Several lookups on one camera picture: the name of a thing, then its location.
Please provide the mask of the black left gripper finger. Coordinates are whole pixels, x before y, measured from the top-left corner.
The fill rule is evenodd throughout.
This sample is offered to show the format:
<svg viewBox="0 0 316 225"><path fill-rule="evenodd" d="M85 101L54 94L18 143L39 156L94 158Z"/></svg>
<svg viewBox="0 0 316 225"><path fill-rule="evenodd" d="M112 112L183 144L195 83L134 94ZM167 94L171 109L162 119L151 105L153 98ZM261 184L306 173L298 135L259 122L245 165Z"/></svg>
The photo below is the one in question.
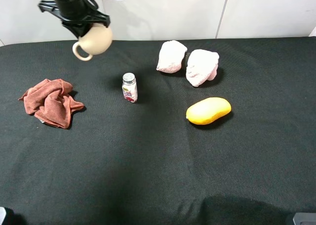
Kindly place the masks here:
<svg viewBox="0 0 316 225"><path fill-rule="evenodd" d="M62 22L62 26L68 29L78 39L79 37L83 37L91 29L92 24L69 24Z"/></svg>

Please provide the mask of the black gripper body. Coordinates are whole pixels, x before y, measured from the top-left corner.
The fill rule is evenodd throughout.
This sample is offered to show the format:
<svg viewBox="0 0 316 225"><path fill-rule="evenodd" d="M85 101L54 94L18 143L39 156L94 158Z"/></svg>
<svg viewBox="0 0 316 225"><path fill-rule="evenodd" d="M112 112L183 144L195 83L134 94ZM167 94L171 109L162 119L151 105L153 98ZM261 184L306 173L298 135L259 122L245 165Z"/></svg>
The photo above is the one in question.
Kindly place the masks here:
<svg viewBox="0 0 316 225"><path fill-rule="evenodd" d="M59 18L67 26L92 26L94 23L109 27L110 17L101 13L95 0L42 0L38 7Z"/></svg>

